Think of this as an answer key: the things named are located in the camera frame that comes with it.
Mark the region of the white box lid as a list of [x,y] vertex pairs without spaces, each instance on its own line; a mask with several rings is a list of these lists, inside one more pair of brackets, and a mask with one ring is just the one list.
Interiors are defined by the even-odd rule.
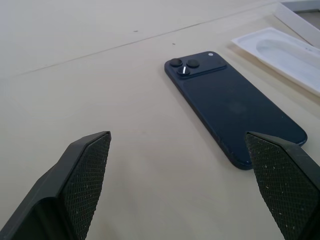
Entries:
[[274,16],[320,49],[320,0],[280,1]]

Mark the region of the white box base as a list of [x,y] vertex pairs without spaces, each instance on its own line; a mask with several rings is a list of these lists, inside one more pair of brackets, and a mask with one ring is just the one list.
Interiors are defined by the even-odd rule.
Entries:
[[273,27],[267,27],[232,42],[259,61],[320,97],[320,49]]

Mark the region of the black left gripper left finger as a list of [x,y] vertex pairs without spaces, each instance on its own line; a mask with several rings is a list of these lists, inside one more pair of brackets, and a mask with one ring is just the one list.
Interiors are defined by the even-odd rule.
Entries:
[[110,131],[102,131],[72,142],[32,186],[0,230],[0,240],[85,240],[111,139]]

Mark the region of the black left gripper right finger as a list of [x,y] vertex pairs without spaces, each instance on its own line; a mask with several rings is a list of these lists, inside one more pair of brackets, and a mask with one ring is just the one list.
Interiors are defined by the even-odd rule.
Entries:
[[298,145],[248,131],[260,194],[285,240],[320,240],[320,166]]

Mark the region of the dark blue smartphone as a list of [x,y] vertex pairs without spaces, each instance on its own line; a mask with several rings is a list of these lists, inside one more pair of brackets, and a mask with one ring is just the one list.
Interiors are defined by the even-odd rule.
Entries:
[[164,71],[238,169],[252,169],[246,132],[279,137],[300,146],[307,133],[219,54],[172,58]]

